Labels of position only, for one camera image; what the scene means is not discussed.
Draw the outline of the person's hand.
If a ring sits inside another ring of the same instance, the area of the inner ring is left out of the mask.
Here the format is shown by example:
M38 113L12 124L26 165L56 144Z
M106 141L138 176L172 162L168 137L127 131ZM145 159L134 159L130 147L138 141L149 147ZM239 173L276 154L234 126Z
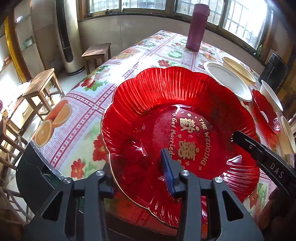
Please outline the person's hand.
M295 199L274 189L256 224L265 240L295 240Z

